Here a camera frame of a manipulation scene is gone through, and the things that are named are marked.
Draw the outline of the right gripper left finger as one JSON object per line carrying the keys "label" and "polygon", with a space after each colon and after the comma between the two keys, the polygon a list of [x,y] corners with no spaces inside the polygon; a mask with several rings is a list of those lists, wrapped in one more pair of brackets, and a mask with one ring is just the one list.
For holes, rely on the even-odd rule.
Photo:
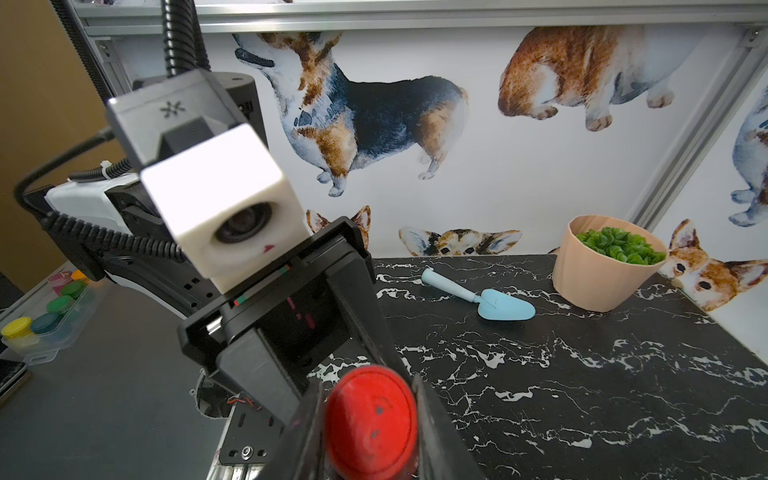
{"label": "right gripper left finger", "polygon": [[288,422],[277,450],[257,479],[332,479],[324,443],[325,390],[312,380]]}

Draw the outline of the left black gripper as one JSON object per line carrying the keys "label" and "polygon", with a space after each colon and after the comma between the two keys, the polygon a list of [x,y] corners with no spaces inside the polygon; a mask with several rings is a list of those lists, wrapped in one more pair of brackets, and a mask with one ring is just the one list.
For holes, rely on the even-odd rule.
{"label": "left black gripper", "polygon": [[373,280],[361,230],[341,217],[188,317],[178,329],[181,350],[283,423],[309,373],[350,340],[410,384]]}

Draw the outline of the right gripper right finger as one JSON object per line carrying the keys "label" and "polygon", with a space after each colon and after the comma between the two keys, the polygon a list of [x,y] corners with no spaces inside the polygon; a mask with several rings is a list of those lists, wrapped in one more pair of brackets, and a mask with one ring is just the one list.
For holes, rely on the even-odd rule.
{"label": "right gripper right finger", "polygon": [[412,382],[418,412],[419,479],[485,479],[455,428],[441,399],[428,382]]}

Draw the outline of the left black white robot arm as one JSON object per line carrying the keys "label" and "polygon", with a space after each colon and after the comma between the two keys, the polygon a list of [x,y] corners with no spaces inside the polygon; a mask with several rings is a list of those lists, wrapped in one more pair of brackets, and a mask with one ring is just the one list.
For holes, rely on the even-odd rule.
{"label": "left black white robot arm", "polygon": [[192,2],[162,17],[166,76],[110,99],[107,127],[24,178],[17,203],[88,277],[181,316],[183,353],[281,421],[349,339],[407,378],[360,228],[308,230],[253,80],[211,71]]}

